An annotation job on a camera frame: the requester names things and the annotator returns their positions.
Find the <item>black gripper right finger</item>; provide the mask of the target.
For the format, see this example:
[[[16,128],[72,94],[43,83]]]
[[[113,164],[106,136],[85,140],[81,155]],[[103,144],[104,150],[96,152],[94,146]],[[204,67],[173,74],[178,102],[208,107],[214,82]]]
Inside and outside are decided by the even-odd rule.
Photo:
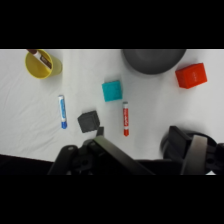
[[[181,175],[224,175],[224,143],[206,134],[170,126],[160,149],[165,160],[180,166]]]

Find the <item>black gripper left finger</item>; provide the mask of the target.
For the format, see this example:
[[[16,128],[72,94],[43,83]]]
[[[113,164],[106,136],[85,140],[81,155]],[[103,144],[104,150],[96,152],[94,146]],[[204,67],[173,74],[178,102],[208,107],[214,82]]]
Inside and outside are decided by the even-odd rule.
[[[104,137],[99,127],[96,137],[78,148],[67,145],[52,164],[49,175],[153,175]]]

